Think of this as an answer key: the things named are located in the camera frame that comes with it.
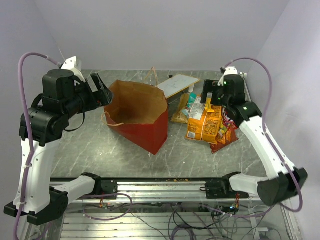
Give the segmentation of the tan brown snack bag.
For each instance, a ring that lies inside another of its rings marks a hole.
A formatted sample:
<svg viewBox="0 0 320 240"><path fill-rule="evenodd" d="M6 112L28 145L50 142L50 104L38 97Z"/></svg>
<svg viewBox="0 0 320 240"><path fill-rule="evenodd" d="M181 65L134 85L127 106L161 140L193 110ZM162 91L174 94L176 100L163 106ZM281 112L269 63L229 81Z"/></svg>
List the tan brown snack bag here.
<svg viewBox="0 0 320 240"><path fill-rule="evenodd" d="M180 124L187 124L188 123L188 117L183 113L183 110L187 106L187 103L189 101L190 95L188 93L183 93L180 97L178 107L176 111L174 112L173 116L171 117L171 122L173 123L180 123Z"/></svg>

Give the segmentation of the teal snack packet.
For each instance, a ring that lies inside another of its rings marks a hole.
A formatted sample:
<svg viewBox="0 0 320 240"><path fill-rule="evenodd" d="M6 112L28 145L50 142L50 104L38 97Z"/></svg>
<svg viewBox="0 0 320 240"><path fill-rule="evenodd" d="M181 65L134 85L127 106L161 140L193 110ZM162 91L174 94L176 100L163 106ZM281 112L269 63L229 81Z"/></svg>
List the teal snack packet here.
<svg viewBox="0 0 320 240"><path fill-rule="evenodd" d="M191 108L195 103L197 95L193 92L184 93L182 95L182 109L181 112L188 118L191 112Z"/></svg>

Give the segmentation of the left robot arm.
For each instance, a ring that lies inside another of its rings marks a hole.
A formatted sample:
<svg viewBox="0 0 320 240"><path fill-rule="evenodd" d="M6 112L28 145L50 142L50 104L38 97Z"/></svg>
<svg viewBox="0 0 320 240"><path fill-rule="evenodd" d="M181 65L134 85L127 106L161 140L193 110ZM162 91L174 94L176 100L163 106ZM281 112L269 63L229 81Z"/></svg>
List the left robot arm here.
<svg viewBox="0 0 320 240"><path fill-rule="evenodd" d="M96 91L71 70L53 69L43 77L43 92L20 119L20 183L16 198L4 207L6 215L25 216L30 224L40 226L59 219L74 200L101 195L101 178L88 172L63 185L50 185L55 152L63 133L69 131L70 119L112 102L113 93L100 76L93 73L91 78Z"/></svg>

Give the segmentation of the red paper bag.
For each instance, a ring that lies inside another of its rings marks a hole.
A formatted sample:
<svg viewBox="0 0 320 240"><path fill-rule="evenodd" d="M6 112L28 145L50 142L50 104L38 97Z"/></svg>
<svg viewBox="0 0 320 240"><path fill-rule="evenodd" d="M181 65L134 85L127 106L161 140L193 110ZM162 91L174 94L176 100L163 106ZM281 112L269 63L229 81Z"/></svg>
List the red paper bag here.
<svg viewBox="0 0 320 240"><path fill-rule="evenodd" d="M154 73L155 86L145 82L116 80L110 90L112 103L104 107L101 121L132 143L156 155L168 137L168 102L158 88L156 69L152 67L145 79Z"/></svg>

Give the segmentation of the yellow snack packet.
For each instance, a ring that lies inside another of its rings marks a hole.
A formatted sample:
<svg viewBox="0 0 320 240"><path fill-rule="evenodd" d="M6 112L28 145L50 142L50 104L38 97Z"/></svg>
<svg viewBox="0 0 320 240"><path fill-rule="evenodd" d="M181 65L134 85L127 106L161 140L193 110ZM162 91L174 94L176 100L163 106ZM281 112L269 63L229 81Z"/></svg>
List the yellow snack packet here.
<svg viewBox="0 0 320 240"><path fill-rule="evenodd" d="M215 110L212 107L211 100L212 99L209 97L207 97L205 100L204 109L207 113L214 113L215 112Z"/></svg>

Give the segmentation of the red doritos chip bag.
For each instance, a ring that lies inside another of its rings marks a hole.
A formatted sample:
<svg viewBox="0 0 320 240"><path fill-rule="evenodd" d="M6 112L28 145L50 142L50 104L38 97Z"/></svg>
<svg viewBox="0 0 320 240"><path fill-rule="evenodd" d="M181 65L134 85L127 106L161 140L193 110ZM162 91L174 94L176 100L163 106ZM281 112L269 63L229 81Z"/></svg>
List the red doritos chip bag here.
<svg viewBox="0 0 320 240"><path fill-rule="evenodd" d="M231 143L238 140L238 137L236 135L236 129L238 127L235 125L234 121L232 120L232 123L230 127L228 128L227 132L223 137L219 137L218 134L216 136L217 144L210 144L211 153L214 154L217 151L221 150L222 148L230 145Z"/></svg>

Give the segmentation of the large orange chip bag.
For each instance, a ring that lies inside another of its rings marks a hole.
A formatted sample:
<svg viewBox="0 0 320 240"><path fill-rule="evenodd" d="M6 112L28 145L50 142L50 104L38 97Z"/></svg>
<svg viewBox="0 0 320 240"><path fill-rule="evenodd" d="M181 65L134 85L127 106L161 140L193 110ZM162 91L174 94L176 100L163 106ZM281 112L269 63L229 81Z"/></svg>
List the large orange chip bag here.
<svg viewBox="0 0 320 240"><path fill-rule="evenodd" d="M197 96L189 113L185 138L216 145L222 123L222 107L212 105L212 112L205 109L201 97Z"/></svg>

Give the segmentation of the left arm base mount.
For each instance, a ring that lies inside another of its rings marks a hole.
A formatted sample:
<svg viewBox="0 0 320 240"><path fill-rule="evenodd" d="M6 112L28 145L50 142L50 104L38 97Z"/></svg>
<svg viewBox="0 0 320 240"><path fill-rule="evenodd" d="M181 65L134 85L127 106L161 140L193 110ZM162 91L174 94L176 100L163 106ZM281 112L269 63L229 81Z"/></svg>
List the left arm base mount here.
<svg viewBox="0 0 320 240"><path fill-rule="evenodd" d="M89 172L84 172L81 176L86 176L94 180L93 191L88 193L87 196L107 195L103 197L107 200L115 200L117 198L116 193L118 192L118 184L115 181L108 178L101 178L100 176Z"/></svg>

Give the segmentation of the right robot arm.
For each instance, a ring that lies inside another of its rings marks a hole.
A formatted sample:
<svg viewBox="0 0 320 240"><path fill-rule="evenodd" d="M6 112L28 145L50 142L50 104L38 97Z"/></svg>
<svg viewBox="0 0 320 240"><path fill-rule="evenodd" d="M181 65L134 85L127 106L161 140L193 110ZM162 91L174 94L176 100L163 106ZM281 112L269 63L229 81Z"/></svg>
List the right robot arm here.
<svg viewBox="0 0 320 240"><path fill-rule="evenodd" d="M233 197L237 192L256 195L267 206L300 197L308 173L304 168L297 168L286 157L263 124L263 114L258 106L246 100L243 78L229 74L223 76L222 83L207 79L203 84L201 103L206 102L208 94L212 95L210 103L225 108L227 116L248 138L266 172L266 177L230 173L220 186L221 194L226 198Z"/></svg>

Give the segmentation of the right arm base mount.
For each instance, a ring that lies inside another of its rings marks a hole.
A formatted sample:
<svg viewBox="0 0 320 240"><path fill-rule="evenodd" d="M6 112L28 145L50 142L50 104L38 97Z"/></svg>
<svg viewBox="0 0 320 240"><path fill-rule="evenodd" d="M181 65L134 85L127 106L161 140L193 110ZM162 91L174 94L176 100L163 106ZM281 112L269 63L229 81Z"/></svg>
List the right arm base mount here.
<svg viewBox="0 0 320 240"><path fill-rule="evenodd" d="M207 199L248 199L249 194L242 191L234 191L230 185L230 178L239 175L241 172L232 172L223 177L211 178L199 190L206 194Z"/></svg>

